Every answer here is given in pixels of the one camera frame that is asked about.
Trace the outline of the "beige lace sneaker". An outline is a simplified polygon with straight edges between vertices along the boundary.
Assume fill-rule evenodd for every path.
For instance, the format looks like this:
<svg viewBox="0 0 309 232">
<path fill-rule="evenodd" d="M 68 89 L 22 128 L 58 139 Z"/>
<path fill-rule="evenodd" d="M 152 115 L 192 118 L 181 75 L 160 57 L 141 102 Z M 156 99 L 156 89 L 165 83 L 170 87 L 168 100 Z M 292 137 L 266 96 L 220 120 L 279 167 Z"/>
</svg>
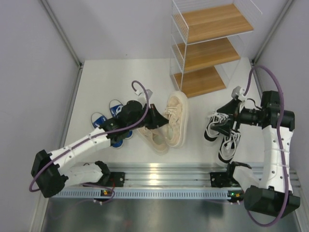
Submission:
<svg viewBox="0 0 309 232">
<path fill-rule="evenodd" d="M 189 119 L 189 102 L 187 96 L 181 91 L 170 94 L 163 116 L 168 124 L 160 128 L 165 142 L 172 148 L 180 148 L 186 139 Z"/>
<path fill-rule="evenodd" d="M 142 127 L 137 129 L 137 132 L 140 138 L 157 154 L 163 155 L 168 152 L 169 146 L 157 129 L 150 130 L 146 127 Z"/>
</svg>

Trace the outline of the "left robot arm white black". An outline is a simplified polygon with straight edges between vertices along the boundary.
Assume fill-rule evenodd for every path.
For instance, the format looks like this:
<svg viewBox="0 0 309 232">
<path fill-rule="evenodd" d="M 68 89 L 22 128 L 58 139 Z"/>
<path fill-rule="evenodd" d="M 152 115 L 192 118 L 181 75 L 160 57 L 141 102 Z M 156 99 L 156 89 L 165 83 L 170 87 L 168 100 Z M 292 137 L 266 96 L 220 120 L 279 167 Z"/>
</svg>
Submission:
<svg viewBox="0 0 309 232">
<path fill-rule="evenodd" d="M 119 113 L 106 119 L 78 141 L 51 152 L 39 151 L 31 169 L 31 184 L 36 184 L 45 198 L 57 195 L 65 187 L 79 184 L 106 186 L 111 172 L 104 162 L 96 161 L 82 166 L 78 163 L 125 139 L 130 131 L 139 128 L 154 130 L 168 122 L 154 104 L 142 105 L 138 101 L 128 101 Z"/>
</svg>

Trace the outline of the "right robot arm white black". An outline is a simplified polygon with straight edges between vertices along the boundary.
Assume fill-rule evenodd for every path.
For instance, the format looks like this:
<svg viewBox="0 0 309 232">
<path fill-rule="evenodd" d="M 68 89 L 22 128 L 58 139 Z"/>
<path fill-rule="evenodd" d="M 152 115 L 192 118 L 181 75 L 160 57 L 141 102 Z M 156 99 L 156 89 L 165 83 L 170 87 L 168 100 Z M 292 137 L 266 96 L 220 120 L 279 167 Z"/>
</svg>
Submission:
<svg viewBox="0 0 309 232">
<path fill-rule="evenodd" d="M 239 185 L 244 192 L 247 211 L 283 218 L 300 206 L 300 198 L 293 194 L 289 176 L 290 142 L 295 129 L 295 114 L 286 111 L 283 96 L 277 91 L 265 91 L 260 107 L 245 108 L 244 89 L 237 87 L 232 100 L 213 114 L 204 137 L 214 142 L 222 136 L 217 163 L 226 167 L 226 182 Z M 259 126 L 264 138 L 264 167 L 261 179 L 254 176 L 250 165 L 234 161 L 240 142 L 240 126 Z"/>
</svg>

